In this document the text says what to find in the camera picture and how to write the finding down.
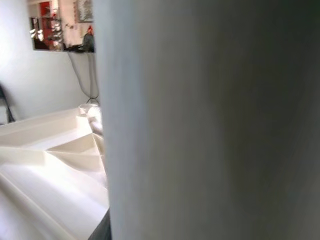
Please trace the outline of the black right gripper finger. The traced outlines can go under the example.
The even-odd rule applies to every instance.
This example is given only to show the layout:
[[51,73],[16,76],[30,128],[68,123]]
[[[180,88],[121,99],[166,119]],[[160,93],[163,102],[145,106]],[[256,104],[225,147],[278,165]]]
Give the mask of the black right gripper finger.
[[108,210],[88,240],[112,240],[111,218]]

